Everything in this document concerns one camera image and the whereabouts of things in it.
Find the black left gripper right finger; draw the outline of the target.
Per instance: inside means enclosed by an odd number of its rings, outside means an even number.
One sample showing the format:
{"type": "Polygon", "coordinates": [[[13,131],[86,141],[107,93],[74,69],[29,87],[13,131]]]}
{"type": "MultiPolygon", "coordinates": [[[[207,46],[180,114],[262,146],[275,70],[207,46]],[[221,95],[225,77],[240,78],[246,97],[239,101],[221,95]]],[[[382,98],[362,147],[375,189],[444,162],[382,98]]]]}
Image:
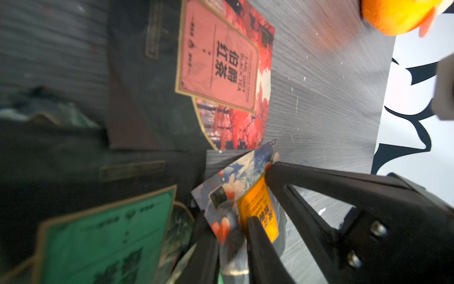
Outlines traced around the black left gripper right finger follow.
{"type": "Polygon", "coordinates": [[[266,183],[331,284],[451,284],[454,209],[397,174],[275,163],[266,183]],[[351,205],[332,228],[299,188],[351,205]]]}

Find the orange label blue tea bag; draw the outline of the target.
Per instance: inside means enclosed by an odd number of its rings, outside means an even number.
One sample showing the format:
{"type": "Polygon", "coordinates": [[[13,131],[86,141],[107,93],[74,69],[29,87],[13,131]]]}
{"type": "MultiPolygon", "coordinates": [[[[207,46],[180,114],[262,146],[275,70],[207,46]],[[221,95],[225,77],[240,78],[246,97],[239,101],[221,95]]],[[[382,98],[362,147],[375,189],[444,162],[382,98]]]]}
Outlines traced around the orange label blue tea bag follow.
{"type": "Polygon", "coordinates": [[[209,227],[220,242],[219,261],[225,276],[249,273],[247,218],[258,217],[278,254],[286,239],[286,218],[265,181],[265,173],[279,160],[277,141],[248,152],[192,190],[209,227]]]}

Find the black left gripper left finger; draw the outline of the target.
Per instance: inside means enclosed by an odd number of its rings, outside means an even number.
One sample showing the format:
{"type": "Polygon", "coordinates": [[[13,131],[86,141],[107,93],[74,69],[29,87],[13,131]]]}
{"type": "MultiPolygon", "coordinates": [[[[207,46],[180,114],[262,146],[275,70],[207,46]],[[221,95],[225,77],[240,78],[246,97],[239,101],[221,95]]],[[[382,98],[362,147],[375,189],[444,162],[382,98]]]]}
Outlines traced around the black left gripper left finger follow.
{"type": "MultiPolygon", "coordinates": [[[[195,250],[187,266],[177,277],[177,284],[217,284],[220,274],[219,241],[204,216],[201,233],[195,238],[195,250]]],[[[294,280],[283,266],[279,255],[268,239],[258,217],[247,219],[247,256],[251,284],[293,284],[294,280]]]]}

